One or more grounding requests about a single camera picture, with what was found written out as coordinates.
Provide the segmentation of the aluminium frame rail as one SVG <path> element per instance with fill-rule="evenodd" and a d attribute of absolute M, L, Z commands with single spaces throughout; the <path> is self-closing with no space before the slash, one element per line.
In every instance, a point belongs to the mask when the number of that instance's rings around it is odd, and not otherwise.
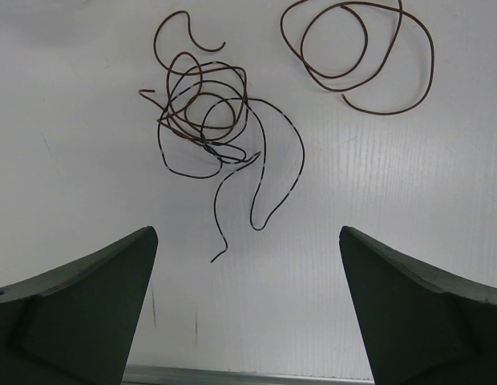
<path fill-rule="evenodd" d="M 372 380 L 128 365 L 122 384 L 373 384 Z"/>

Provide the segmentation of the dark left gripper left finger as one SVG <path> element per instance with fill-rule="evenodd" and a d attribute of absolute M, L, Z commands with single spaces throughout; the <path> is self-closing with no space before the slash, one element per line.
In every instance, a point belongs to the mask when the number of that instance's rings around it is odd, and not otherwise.
<path fill-rule="evenodd" d="M 0 287 L 0 384 L 120 384 L 157 246 L 147 226 Z"/>

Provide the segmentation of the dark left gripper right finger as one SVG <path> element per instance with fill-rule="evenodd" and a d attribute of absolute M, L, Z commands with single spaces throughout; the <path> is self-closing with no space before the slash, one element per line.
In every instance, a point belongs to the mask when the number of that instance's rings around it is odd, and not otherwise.
<path fill-rule="evenodd" d="M 339 246 L 376 384 L 497 384 L 497 288 L 353 227 Z"/>

